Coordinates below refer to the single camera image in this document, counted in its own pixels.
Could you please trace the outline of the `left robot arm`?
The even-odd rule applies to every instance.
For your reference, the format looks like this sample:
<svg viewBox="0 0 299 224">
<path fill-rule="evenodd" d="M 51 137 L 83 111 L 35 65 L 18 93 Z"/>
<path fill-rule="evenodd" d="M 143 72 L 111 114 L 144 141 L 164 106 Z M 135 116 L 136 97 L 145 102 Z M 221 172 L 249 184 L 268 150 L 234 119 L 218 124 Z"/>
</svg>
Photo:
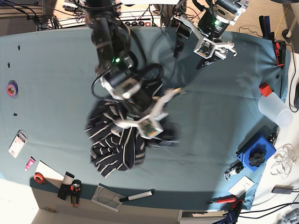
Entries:
<svg viewBox="0 0 299 224">
<path fill-rule="evenodd" d="M 204 7 L 194 0 L 193 4 L 200 11 L 205 11 L 197 25 L 183 13 L 172 18 L 178 22 L 173 57 L 179 56 L 185 45 L 182 38 L 188 39 L 191 33 L 194 33 L 198 39 L 193 52 L 202 58 L 199 62 L 200 67 L 210 65 L 219 59 L 225 60 L 228 52 L 236 56 L 235 44 L 230 41 L 223 42 L 221 35 L 229 25 L 235 25 L 241 14 L 245 13 L 249 2 L 247 0 L 217 0 L 213 3 L 208 0 L 208 7 Z"/>
</svg>

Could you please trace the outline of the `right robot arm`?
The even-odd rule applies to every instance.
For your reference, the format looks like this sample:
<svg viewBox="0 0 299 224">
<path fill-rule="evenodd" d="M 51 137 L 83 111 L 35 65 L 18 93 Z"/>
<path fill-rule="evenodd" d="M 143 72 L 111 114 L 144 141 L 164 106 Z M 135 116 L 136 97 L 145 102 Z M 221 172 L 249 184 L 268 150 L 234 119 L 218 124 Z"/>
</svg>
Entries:
<svg viewBox="0 0 299 224">
<path fill-rule="evenodd" d="M 129 118 L 120 117 L 114 121 L 115 126 L 136 128 L 141 137 L 150 140 L 165 131 L 161 121 L 168 113 L 164 106 L 181 89 L 168 89 L 164 95 L 156 95 L 163 85 L 163 67 L 152 63 L 138 69 L 138 60 L 131 51 L 132 33 L 119 19 L 119 6 L 110 0 L 85 0 L 81 6 L 92 25 L 91 40 L 99 61 L 92 86 L 100 82 L 110 94 L 110 98 L 100 99 L 127 110 Z"/>
</svg>

